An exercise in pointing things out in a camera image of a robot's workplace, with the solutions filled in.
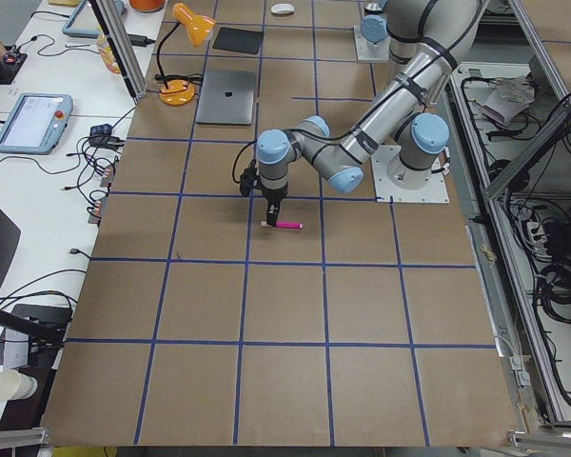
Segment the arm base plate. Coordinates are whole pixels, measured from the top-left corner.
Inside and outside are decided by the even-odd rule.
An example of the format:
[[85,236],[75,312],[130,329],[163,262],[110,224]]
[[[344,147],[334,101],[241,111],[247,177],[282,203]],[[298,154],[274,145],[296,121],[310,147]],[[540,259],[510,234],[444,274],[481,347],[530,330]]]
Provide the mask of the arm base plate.
[[413,170],[401,162],[401,147],[382,145],[370,158],[375,200],[379,203],[448,204],[446,171],[439,155],[430,169]]
[[374,44],[363,37],[360,26],[353,28],[357,60],[366,63],[387,63],[389,60],[390,37]]

